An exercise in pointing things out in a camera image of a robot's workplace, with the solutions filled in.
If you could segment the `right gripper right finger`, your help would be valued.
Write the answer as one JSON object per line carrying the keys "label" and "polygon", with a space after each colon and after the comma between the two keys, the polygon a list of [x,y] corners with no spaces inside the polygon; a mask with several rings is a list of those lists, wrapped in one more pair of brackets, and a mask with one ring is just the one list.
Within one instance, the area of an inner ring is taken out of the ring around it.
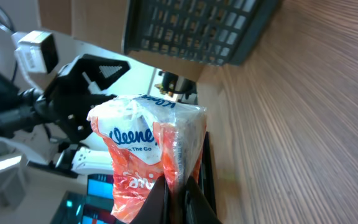
{"label": "right gripper right finger", "polygon": [[193,177],[189,177],[185,186],[183,222],[185,224],[222,224]]}

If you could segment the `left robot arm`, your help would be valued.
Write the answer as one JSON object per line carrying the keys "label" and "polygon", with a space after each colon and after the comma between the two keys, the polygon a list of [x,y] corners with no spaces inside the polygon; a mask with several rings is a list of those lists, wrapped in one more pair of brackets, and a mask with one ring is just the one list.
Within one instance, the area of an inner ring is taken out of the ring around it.
{"label": "left robot arm", "polygon": [[90,86],[105,90],[130,69],[127,61],[83,54],[62,67],[46,90],[23,92],[0,74],[0,137],[53,123],[66,134],[64,142],[81,144],[92,132],[88,111],[114,98],[92,93]]}

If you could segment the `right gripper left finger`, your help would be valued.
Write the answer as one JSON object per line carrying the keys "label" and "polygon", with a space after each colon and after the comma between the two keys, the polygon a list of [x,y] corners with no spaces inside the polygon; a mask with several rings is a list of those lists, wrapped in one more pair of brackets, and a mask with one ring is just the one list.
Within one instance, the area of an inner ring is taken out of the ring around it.
{"label": "right gripper left finger", "polygon": [[138,214],[131,224],[169,224],[170,191],[165,176],[154,183]]}

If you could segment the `small red white candy pack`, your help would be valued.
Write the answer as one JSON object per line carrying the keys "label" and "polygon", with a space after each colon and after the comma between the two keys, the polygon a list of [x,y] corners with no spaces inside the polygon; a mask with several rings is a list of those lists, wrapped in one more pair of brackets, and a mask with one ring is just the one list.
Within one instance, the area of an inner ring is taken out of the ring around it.
{"label": "small red white candy pack", "polygon": [[130,223],[157,179],[177,193],[198,178],[206,135],[206,108],[149,95],[120,95],[88,113],[112,158],[112,215]]}

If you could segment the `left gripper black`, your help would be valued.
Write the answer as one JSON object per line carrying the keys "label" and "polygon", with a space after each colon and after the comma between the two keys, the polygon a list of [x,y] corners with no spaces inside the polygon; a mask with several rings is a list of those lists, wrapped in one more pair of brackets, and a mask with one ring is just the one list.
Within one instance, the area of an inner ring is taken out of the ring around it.
{"label": "left gripper black", "polygon": [[124,60],[81,54],[60,69],[34,103],[35,111],[46,123],[56,124],[73,143],[86,139],[93,131],[88,112],[116,95],[103,95],[131,69]]}

